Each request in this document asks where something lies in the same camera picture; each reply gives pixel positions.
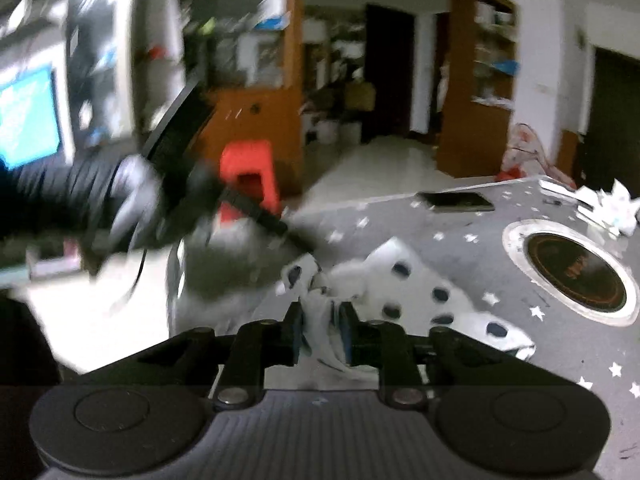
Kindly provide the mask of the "black gloved left hand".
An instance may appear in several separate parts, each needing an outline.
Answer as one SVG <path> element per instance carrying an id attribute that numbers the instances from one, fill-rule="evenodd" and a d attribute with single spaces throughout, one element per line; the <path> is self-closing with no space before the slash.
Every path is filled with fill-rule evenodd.
<path id="1" fill-rule="evenodd" d="M 150 248 L 163 226 L 162 182 L 140 155 L 76 162 L 65 185 L 66 204 L 79 229 L 107 232 L 108 252 Z"/>

